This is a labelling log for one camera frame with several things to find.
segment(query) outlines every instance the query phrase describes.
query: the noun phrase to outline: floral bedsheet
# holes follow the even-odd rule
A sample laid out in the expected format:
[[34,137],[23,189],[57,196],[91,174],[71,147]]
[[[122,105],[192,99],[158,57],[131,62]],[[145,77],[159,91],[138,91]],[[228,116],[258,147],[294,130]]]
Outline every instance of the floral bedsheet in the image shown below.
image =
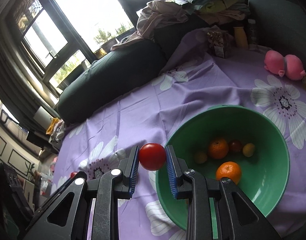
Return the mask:
[[[133,145],[164,145],[180,125],[211,106],[242,105],[268,117],[285,137],[290,177],[268,219],[281,236],[300,228],[306,216],[306,91],[301,82],[270,74],[263,62],[264,55],[243,49],[234,49],[228,59],[211,57],[205,53],[203,30],[188,33],[162,75],[68,132],[52,191],[72,171],[83,170],[89,179],[101,177],[117,167]],[[119,200],[118,206],[121,240],[185,239],[159,202],[155,172],[140,166],[133,198]]]

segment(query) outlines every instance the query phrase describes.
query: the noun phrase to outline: window handle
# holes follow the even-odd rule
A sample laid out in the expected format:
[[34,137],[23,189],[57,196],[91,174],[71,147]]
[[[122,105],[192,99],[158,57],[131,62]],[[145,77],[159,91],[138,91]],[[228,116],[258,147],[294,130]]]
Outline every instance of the window handle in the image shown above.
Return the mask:
[[0,121],[2,122],[2,124],[6,124],[7,120],[9,119],[9,115],[7,114],[7,112],[5,112],[3,109],[1,109],[1,113],[0,113]]
[[45,58],[47,58],[49,55],[50,55],[53,59],[55,59],[55,58],[58,57],[58,54],[56,54],[55,56],[53,56],[53,54],[49,51],[49,53],[46,55]]

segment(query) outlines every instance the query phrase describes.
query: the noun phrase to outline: metal screw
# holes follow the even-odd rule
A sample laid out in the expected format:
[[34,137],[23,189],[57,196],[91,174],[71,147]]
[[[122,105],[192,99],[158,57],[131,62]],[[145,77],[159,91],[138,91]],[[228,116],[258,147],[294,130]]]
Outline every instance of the metal screw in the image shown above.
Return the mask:
[[187,169],[187,170],[185,171],[185,173],[186,173],[187,175],[193,175],[193,174],[195,173],[195,171],[192,170],[192,169]]
[[81,185],[81,184],[83,184],[83,182],[84,182],[84,179],[83,179],[83,178],[77,178],[77,179],[75,179],[75,181],[74,181],[74,183],[75,183],[76,185]]
[[222,182],[224,184],[230,184],[232,182],[232,180],[230,178],[222,178]]
[[119,169],[114,169],[111,171],[111,174],[116,176],[116,175],[119,175],[121,173],[121,171]]

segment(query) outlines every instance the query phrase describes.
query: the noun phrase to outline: orange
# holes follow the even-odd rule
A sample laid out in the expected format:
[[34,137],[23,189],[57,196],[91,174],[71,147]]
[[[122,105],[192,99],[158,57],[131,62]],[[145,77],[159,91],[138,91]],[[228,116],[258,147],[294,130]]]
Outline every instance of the orange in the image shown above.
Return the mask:
[[210,142],[208,155],[213,159],[223,159],[229,152],[229,145],[224,138],[217,138]]
[[242,177],[240,165],[235,162],[223,163],[216,171],[216,179],[220,180],[223,177],[228,177],[237,185]]

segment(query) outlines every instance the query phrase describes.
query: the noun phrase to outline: yellow bottle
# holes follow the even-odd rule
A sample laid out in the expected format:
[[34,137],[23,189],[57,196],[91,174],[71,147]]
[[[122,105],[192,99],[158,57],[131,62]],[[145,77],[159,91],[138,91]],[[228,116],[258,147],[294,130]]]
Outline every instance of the yellow bottle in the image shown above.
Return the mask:
[[238,48],[248,49],[247,37],[243,27],[234,27],[234,36]]

